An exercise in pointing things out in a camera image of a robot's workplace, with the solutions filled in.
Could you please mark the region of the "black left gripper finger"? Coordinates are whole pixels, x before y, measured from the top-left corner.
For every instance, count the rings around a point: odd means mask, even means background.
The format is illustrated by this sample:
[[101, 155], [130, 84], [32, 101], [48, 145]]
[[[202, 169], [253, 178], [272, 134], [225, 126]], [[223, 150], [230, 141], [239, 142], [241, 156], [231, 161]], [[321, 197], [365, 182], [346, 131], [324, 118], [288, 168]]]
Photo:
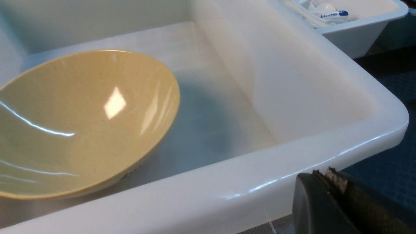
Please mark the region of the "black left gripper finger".
[[299, 173], [292, 219], [296, 234], [414, 234], [415, 213], [345, 172]]

